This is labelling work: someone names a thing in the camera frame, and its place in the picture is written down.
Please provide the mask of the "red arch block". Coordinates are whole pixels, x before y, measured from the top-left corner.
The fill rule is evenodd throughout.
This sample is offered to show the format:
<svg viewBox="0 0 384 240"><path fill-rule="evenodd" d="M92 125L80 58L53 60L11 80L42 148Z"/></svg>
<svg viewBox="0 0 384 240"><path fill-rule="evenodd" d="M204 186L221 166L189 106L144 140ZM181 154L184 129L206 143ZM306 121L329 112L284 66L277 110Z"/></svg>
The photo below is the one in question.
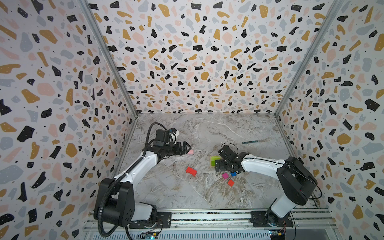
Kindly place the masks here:
<svg viewBox="0 0 384 240"><path fill-rule="evenodd" d="M195 177L197 175L197 170L195 170L195 169L193 169L191 167L187 167L186 173L192 175L193 177Z"/></svg>

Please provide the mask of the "lime green rectangular block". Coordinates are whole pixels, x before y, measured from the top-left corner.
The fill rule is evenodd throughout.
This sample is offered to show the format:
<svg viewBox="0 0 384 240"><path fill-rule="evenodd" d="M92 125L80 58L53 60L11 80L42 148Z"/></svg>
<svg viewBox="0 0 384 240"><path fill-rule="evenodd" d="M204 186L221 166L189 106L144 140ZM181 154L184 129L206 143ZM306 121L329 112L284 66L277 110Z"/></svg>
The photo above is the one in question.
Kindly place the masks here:
<svg viewBox="0 0 384 240"><path fill-rule="evenodd" d="M211 161L221 160L222 158L220 156L213 156L211 157Z"/></svg>

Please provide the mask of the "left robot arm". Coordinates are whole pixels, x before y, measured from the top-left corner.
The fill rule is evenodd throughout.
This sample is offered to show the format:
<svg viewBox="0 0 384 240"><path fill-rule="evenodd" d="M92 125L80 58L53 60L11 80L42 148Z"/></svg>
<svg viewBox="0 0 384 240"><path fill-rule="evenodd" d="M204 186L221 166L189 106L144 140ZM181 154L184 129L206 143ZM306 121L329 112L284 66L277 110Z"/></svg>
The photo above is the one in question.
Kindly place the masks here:
<svg viewBox="0 0 384 240"><path fill-rule="evenodd" d="M191 149L187 142L148 146L144 148L146 152L122 173L102 180L94 209L100 234L109 236L117 227L127 227L131 223L152 227L157 222L157 207L136 203L134 188L162 159L186 155Z"/></svg>

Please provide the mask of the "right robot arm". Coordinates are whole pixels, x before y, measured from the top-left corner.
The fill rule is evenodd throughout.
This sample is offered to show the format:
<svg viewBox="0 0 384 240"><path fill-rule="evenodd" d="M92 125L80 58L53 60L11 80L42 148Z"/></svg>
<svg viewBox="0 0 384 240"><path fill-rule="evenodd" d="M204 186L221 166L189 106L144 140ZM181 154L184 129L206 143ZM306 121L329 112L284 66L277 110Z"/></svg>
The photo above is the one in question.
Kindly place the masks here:
<svg viewBox="0 0 384 240"><path fill-rule="evenodd" d="M314 176L294 157L272 160L248 153L227 155L222 151L220 155L221 158L215 160L216 172L253 172L279 181L283 194L265 212L252 217L251 222L256 227L278 227L291 210L307 204L318 185Z"/></svg>

